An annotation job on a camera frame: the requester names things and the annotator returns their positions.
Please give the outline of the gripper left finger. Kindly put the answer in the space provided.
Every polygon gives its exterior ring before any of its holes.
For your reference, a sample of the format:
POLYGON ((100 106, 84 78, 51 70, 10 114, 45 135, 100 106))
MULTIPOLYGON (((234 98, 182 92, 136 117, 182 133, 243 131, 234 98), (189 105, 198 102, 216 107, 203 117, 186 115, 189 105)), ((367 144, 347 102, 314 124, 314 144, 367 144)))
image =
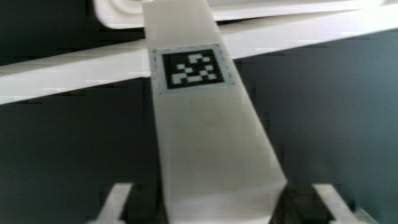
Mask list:
POLYGON ((155 224, 157 213, 159 187, 118 182, 107 192, 99 214, 86 224, 155 224))

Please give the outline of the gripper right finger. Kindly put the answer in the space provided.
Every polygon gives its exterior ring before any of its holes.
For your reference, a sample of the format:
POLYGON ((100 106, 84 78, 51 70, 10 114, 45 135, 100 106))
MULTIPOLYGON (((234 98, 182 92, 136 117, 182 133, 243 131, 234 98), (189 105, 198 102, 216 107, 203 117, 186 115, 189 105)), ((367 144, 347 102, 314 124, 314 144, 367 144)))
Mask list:
POLYGON ((269 224, 381 224, 331 183, 283 185, 269 224))

